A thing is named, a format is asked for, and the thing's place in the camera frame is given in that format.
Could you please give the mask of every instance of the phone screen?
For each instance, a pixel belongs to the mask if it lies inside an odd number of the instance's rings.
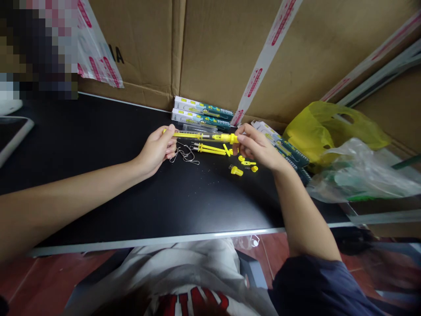
[[[25,118],[0,118],[0,151],[6,147],[26,122]]]

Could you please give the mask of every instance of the packing tape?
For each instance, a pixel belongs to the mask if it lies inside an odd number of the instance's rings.
[[[241,97],[237,113],[231,121],[231,125],[237,126],[241,123],[241,119],[249,108],[251,101],[253,101],[256,91],[259,89],[260,83],[262,82],[266,71],[269,69],[273,57],[275,57],[302,2],[303,0],[282,1],[263,49],[260,52],[253,72],[250,75],[246,89]]]
[[[421,9],[414,14],[408,21],[404,23],[396,32],[394,32],[379,48],[377,48],[370,56],[364,59],[354,70],[352,70],[345,78],[338,82],[329,92],[327,92],[320,101],[327,102],[339,91],[345,88],[350,82],[356,79],[364,71],[369,69],[374,63],[381,60],[388,52],[395,48],[408,35],[410,35],[417,27],[421,25]]]

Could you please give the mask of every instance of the dark blue shirt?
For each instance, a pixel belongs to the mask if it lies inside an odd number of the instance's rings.
[[[381,315],[343,262],[311,256],[288,258],[276,274],[269,296],[284,315]]]

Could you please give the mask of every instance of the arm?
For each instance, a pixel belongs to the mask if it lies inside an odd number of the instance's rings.
[[[239,150],[243,157],[256,158],[273,172],[291,256],[312,255],[341,261],[328,225],[294,168],[251,125],[242,125],[235,134],[240,144],[233,145],[234,155]]]
[[[175,128],[153,132],[132,161],[0,196],[0,263],[151,177],[175,155]]]

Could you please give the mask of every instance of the left hand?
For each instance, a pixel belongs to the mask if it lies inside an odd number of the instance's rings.
[[[177,139],[172,137],[174,132],[174,124],[161,126],[149,135],[140,154],[132,160],[143,180],[153,176],[166,159],[175,156]]]

